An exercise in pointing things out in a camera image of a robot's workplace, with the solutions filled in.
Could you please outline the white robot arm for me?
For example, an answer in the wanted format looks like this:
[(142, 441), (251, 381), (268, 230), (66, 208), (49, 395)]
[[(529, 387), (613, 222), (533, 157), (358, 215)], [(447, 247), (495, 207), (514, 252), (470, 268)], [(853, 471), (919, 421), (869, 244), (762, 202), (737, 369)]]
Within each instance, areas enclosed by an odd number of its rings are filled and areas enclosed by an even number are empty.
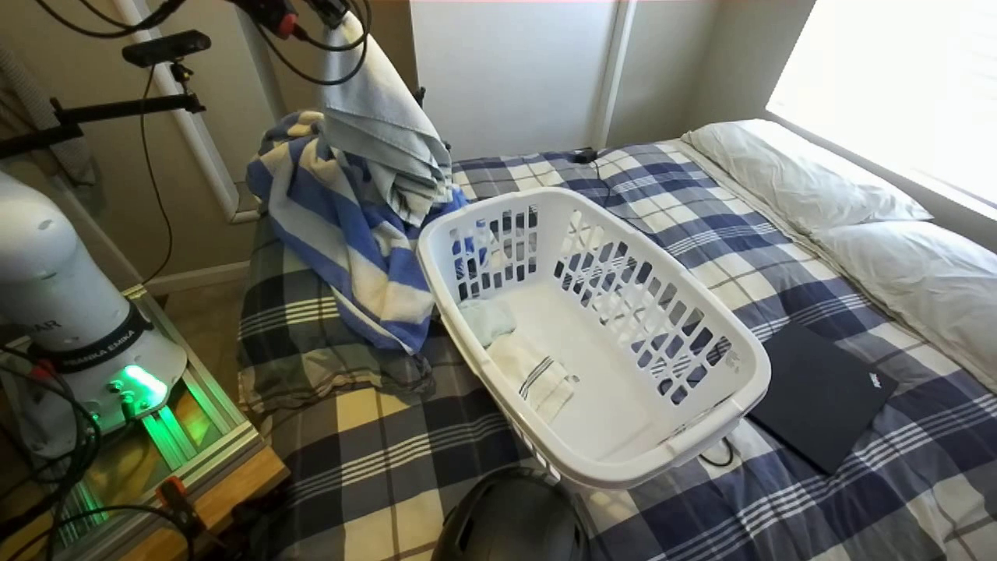
[(92, 404), (118, 395), (148, 415), (187, 372), (187, 351), (118, 294), (66, 211), (13, 176), (0, 177), (0, 316)]

